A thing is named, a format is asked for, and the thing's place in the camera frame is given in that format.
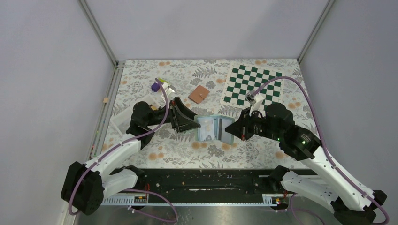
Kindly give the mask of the green card holder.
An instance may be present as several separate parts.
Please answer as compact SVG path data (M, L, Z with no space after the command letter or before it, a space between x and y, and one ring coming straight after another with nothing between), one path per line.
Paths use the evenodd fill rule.
M232 124L233 122L235 122L235 119L232 118L232 117L227 117L227 116L217 115L217 114L211 115L211 116L198 116L198 115L197 115L197 116L195 116L195 121L198 122L198 119L199 119L199 118L212 118L212 119L214 120L215 140L218 140L218 141L219 141L219 139L218 139L218 120L219 120L220 118L225 118L225 119L227 119L227 120L231 120L231 124ZM194 131L195 131L195 139L196 139L196 141L199 141L199 139L198 139L198 131L199 131L199 128L198 128L198 129L195 129ZM225 144L232 145L233 142L234 142L234 136L230 134L230 142L225 143Z

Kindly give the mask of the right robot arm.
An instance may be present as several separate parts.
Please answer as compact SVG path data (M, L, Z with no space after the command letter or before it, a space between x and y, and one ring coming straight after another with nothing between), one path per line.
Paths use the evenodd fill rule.
M267 106L264 116L250 108L242 110L238 120L225 131L243 141L253 135L278 141L285 154L309 167L326 185L303 178L283 166L275 168L270 177L285 190L323 206L343 225L373 224L374 210L386 200L383 191L365 187L349 173L341 175L344 168L326 155L320 139L296 125L292 112L280 103Z

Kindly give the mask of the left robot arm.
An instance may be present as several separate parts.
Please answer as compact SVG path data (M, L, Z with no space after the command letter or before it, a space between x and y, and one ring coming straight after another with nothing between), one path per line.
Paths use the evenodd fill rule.
M199 128L195 116L179 97L156 110L145 101L134 104L130 126L119 144L85 163L69 166L61 190L61 199L69 203L69 213L74 215L72 209L76 208L90 215L105 198L135 187L142 172L133 166L122 167L122 162L146 147L165 123L177 133Z

